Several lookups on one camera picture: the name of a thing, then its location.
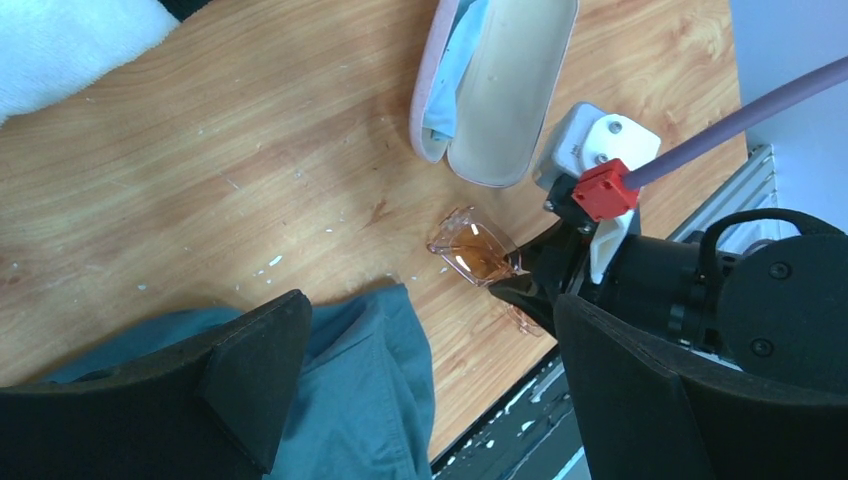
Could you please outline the pink glasses case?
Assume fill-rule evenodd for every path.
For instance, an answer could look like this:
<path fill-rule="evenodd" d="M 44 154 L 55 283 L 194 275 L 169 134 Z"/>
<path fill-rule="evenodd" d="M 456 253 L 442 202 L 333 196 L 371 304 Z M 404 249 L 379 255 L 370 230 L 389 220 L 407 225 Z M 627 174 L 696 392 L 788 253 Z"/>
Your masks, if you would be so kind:
<path fill-rule="evenodd" d="M 579 4 L 488 1 L 479 44 L 457 92 L 455 136 L 435 141 L 423 116 L 458 2 L 437 4 L 411 100 L 410 144 L 419 158 L 445 160 L 468 182 L 510 187 L 533 164 Z"/>

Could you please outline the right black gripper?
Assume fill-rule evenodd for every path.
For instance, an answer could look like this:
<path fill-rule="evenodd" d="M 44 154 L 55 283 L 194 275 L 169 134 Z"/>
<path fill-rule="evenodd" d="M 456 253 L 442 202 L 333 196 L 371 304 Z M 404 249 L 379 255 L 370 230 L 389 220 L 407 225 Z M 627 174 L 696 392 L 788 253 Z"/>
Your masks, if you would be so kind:
<path fill-rule="evenodd" d="M 705 352 L 724 351 L 716 320 L 718 286 L 699 266 L 702 232 L 683 242 L 652 238 L 642 235 L 635 218 L 603 280 L 595 284 L 589 275 L 589 246 L 600 226 L 572 199 L 576 184 L 568 174 L 554 181 L 546 208 L 558 221 L 509 253 L 522 273 L 492 283 L 489 292 L 547 333 L 554 331 L 557 298 L 573 294 L 662 339 Z"/>

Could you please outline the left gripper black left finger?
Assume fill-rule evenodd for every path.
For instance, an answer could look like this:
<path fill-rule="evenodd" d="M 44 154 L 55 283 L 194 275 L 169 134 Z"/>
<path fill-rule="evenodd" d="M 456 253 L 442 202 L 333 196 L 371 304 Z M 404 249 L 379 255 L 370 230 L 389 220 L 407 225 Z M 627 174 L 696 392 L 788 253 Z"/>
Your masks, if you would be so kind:
<path fill-rule="evenodd" d="M 308 345 L 290 291 L 237 319 L 70 382 L 1 391 L 5 479 L 260 479 Z"/>

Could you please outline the orange sunglasses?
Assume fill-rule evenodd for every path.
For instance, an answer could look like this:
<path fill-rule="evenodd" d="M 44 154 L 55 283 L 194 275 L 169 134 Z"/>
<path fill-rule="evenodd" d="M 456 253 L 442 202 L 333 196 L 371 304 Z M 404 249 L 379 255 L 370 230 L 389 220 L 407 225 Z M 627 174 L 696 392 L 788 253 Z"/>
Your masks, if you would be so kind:
<path fill-rule="evenodd" d="M 453 209 L 431 232 L 427 250 L 479 289 L 493 289 L 526 273 L 513 240 L 473 205 Z"/>

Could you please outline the light blue cleaning cloth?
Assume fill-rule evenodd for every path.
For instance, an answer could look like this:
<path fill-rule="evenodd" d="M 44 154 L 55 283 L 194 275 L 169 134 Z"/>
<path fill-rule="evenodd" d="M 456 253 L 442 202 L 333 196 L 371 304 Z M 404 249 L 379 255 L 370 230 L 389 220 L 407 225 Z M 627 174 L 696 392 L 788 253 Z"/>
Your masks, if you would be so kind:
<path fill-rule="evenodd" d="M 487 15 L 487 0 L 459 1 L 424 110 L 423 127 L 435 141 L 452 139 L 457 127 L 457 92 L 479 44 Z"/>

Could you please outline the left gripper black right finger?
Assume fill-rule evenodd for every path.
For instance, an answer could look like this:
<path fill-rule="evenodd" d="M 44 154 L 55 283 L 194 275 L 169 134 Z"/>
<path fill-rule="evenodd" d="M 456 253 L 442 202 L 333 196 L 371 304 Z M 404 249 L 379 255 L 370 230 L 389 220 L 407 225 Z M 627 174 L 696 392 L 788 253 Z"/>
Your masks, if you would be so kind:
<path fill-rule="evenodd" d="M 556 337 L 595 479 L 843 479 L 847 399 L 718 364 L 563 294 Z"/>

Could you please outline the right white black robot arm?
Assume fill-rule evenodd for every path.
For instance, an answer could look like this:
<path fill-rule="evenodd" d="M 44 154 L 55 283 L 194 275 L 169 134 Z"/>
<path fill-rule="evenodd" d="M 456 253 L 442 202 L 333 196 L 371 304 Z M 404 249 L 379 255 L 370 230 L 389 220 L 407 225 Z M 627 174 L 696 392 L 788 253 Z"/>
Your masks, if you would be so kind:
<path fill-rule="evenodd" d="M 496 298 L 554 332 L 557 298 L 573 294 L 662 340 L 714 354 L 743 371 L 805 388 L 847 389 L 847 236 L 781 208 L 733 213 L 683 242 L 641 232 L 633 211 L 603 278 L 590 275 L 602 227 L 557 179 L 558 220 L 512 251 L 522 272 Z"/>

